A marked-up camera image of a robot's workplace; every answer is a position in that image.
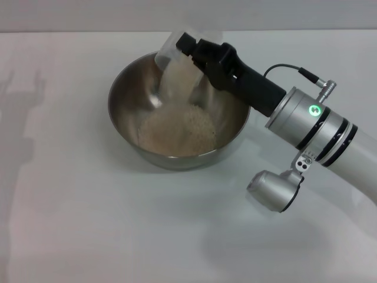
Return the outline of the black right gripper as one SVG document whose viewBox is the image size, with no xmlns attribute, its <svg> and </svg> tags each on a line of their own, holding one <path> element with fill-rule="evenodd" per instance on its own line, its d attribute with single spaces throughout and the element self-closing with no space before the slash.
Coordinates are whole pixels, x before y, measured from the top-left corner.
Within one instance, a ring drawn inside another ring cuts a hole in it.
<svg viewBox="0 0 377 283">
<path fill-rule="evenodd" d="M 266 117 L 272 115 L 286 95 L 284 89 L 248 67 L 227 43 L 197 41 L 185 32 L 176 48 L 192 57 L 193 64 L 214 88 L 229 92 Z"/>
</svg>

